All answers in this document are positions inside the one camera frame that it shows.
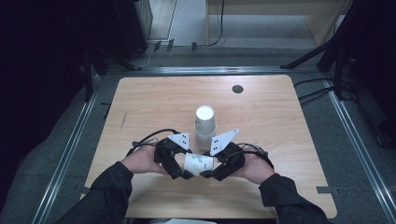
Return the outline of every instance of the white object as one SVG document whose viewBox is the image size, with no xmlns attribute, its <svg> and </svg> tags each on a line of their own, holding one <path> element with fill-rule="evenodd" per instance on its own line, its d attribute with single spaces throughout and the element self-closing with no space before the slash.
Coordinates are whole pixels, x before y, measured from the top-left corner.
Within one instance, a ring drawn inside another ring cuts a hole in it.
<svg viewBox="0 0 396 224">
<path fill-rule="evenodd" d="M 184 159 L 184 170 L 192 173 L 193 175 L 199 175 L 203 171 L 213 169 L 213 157 L 204 155 L 186 153 Z"/>
<path fill-rule="evenodd" d="M 176 133 L 168 136 L 172 142 L 178 144 L 186 150 L 190 148 L 190 134 L 189 133 Z"/>
<path fill-rule="evenodd" d="M 201 135 L 210 135 L 216 130 L 215 110 L 209 105 L 201 105 L 196 110 L 195 130 Z"/>
<path fill-rule="evenodd" d="M 234 129 L 232 131 L 229 131 L 227 133 L 223 133 L 221 135 L 218 135 L 216 137 L 212 138 L 212 142 L 210 145 L 210 155 L 215 156 L 224 148 L 228 146 L 228 144 L 233 141 L 233 138 L 239 133 L 239 129 Z"/>
<path fill-rule="evenodd" d="M 214 136 L 216 136 L 216 126 L 215 126 L 215 131 L 208 135 L 199 134 L 195 129 L 195 142 L 198 148 L 200 148 L 201 150 L 204 151 L 210 150 L 210 145 L 212 144 L 212 138 Z"/>
</svg>

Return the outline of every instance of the table surface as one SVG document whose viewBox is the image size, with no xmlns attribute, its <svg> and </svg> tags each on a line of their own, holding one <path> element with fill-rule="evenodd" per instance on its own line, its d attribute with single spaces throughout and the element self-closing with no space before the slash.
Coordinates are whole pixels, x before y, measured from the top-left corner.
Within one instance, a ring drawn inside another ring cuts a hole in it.
<svg viewBox="0 0 396 224">
<path fill-rule="evenodd" d="M 233 86 L 243 87 L 234 93 Z M 125 157 L 133 141 L 171 128 L 190 133 L 195 145 L 195 111 L 215 109 L 217 134 L 239 129 L 233 142 L 261 146 L 269 152 L 276 172 L 292 178 L 298 192 L 335 217 L 318 154 L 288 76 L 126 77 L 120 81 L 107 116 L 85 186 L 107 167 Z M 170 133 L 158 135 L 163 139 Z M 183 156 L 177 161 L 183 167 Z M 219 182 L 195 176 L 190 180 L 157 174 L 135 175 L 127 217 L 272 218 L 275 208 L 264 207 L 258 185 L 243 178 Z"/>
</svg>

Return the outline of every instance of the wire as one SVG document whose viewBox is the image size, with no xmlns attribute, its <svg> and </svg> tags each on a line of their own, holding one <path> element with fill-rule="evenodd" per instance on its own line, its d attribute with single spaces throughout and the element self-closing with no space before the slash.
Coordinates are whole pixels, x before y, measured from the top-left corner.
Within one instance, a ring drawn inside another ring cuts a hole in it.
<svg viewBox="0 0 396 224">
<path fill-rule="evenodd" d="M 149 63 L 150 63 L 150 57 L 149 57 L 148 51 L 149 51 L 149 49 L 151 49 L 151 48 L 153 48 L 153 47 L 154 47 L 154 45 L 151 45 L 151 46 L 149 46 L 148 48 L 146 48 L 146 50 L 145 50 L 146 56 L 147 56 L 147 58 L 148 58 L 148 61 L 147 61 L 145 64 L 140 65 L 140 64 L 137 64 L 137 63 L 133 63 L 131 60 L 127 60 L 126 62 L 127 62 L 128 64 L 131 64 L 131 65 L 136 66 L 136 67 L 139 67 L 139 68 L 146 67 L 146 66 L 149 65 Z"/>
<path fill-rule="evenodd" d="M 150 137 L 159 134 L 159 133 L 165 133 L 165 132 L 172 132 L 172 133 L 179 133 L 178 131 L 174 130 L 174 129 L 161 129 L 155 133 L 151 133 L 149 134 L 147 137 L 143 138 L 142 140 L 140 140 L 140 142 L 136 143 L 133 142 L 133 148 L 131 148 L 128 153 L 126 154 L 126 156 L 131 155 L 138 147 L 142 147 L 143 145 L 149 145 L 147 143 L 145 143 Z"/>
<path fill-rule="evenodd" d="M 160 142 L 160 141 L 158 140 L 157 137 L 154 137 L 154 138 L 150 138 L 150 139 L 146 140 L 145 142 L 143 142 L 143 143 L 140 144 L 140 145 L 138 145 L 139 143 L 137 143 L 137 142 L 132 142 L 132 145 L 133 145 L 134 143 L 136 143 L 136 145 L 137 145 L 138 147 L 142 147 L 142 146 L 152 146 L 152 147 L 153 147 L 153 144 L 152 144 L 151 142 L 152 142 L 152 140 L 154 140 L 154 139 L 155 139 L 155 142 L 156 142 L 156 143 L 159 143 L 159 142 Z"/>
<path fill-rule="evenodd" d="M 224 15 L 224 0 L 222 0 L 222 4 L 221 4 L 221 20 L 220 20 L 220 28 L 221 28 L 221 30 L 220 30 L 220 36 L 219 36 L 218 40 L 216 40 L 216 42 L 214 42 L 212 44 L 209 44 L 207 47 L 213 47 L 219 42 L 219 40 L 221 40 L 222 33 L 223 33 L 223 22 L 222 22 L 223 21 L 223 15 Z"/>
<path fill-rule="evenodd" d="M 254 148 L 254 149 L 258 150 L 258 151 L 262 150 L 262 148 L 254 146 L 254 145 L 252 145 L 250 143 L 238 143 L 237 145 L 238 146 L 243 145 L 241 149 L 244 149 L 244 147 L 252 147 L 252 148 Z"/>
<path fill-rule="evenodd" d="M 216 11 L 219 11 L 219 4 L 216 4 Z M 221 22 L 220 22 L 220 20 L 219 20 L 219 14 L 218 14 L 218 13 L 216 13 L 216 18 L 218 19 L 218 25 L 219 25 L 219 27 L 221 27 Z"/>
<path fill-rule="evenodd" d="M 303 99 L 306 98 L 306 97 L 313 96 L 313 95 L 318 94 L 318 93 L 321 93 L 321 92 L 323 92 L 323 91 L 329 92 L 329 91 L 332 91 L 333 89 L 334 89 L 334 87 L 327 87 L 327 88 L 324 88 L 324 89 L 321 89 L 321 90 L 318 90 L 318 91 L 314 91 L 314 92 L 309 93 L 309 94 L 307 94 L 307 95 L 300 96 L 300 97 L 298 98 L 298 100 L 299 100 L 299 101 L 300 101 L 300 100 L 303 100 Z"/>
<path fill-rule="evenodd" d="M 233 157 L 233 156 L 237 156 L 237 155 L 239 155 L 239 154 L 257 154 L 257 152 L 254 152 L 254 151 L 245 151 L 245 150 L 242 150 L 242 151 L 237 151 L 237 152 L 235 152 L 235 153 L 231 153 L 230 155 L 227 155 L 224 159 L 229 159 L 229 158 L 231 158 L 231 157 Z"/>
<path fill-rule="evenodd" d="M 319 95 L 319 96 L 317 96 L 317 97 L 314 97 L 314 98 L 312 98 L 312 99 L 309 99 L 309 100 L 307 100 L 307 101 L 305 101 L 305 102 L 302 102 L 302 103 L 301 103 L 301 106 L 308 105 L 308 104 L 312 103 L 313 101 L 317 100 L 318 98 L 324 96 L 326 93 L 329 93 L 330 91 L 332 91 L 332 89 L 333 89 L 333 87 L 329 87 L 329 88 L 325 88 L 325 89 L 322 89 L 322 90 L 320 90 L 320 91 L 316 91 L 316 92 L 313 92 L 313 93 L 311 93 L 311 94 L 308 94 L 308 95 L 313 95 L 314 93 L 319 93 L 319 92 L 321 92 L 321 91 L 324 91 L 321 95 Z"/>
<path fill-rule="evenodd" d="M 130 61 L 134 61 L 134 60 L 140 58 L 140 56 L 142 56 L 142 52 L 144 52 L 145 50 L 139 50 L 139 51 L 137 52 L 137 55 L 134 56 L 134 58 L 132 58 Z"/>
<path fill-rule="evenodd" d="M 318 81 L 318 80 L 330 80 L 330 81 L 334 81 L 333 78 L 326 78 L 326 77 L 322 77 L 322 78 L 314 78 L 314 79 L 309 79 L 309 80 L 305 80 L 305 81 L 301 81 L 301 82 L 297 82 L 296 84 L 294 84 L 294 87 L 306 83 L 306 82 L 312 82 L 312 81 Z"/>
</svg>

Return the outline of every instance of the person's left hand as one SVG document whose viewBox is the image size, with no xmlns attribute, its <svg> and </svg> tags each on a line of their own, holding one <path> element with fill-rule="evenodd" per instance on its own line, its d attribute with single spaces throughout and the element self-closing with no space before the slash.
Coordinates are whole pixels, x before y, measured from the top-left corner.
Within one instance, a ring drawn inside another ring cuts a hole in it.
<svg viewBox="0 0 396 224">
<path fill-rule="evenodd" d="M 154 146 L 142 146 L 120 161 L 133 174 L 158 173 L 168 175 L 165 169 L 154 161 Z"/>
</svg>

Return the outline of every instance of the small hole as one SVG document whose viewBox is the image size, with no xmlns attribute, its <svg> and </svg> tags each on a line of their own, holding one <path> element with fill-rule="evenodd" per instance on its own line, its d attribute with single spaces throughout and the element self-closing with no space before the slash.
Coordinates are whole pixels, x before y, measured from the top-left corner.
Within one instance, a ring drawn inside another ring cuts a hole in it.
<svg viewBox="0 0 396 224">
<path fill-rule="evenodd" d="M 241 93 L 242 91 L 244 91 L 244 88 L 240 85 L 234 85 L 233 86 L 233 92 L 235 93 Z"/>
</svg>

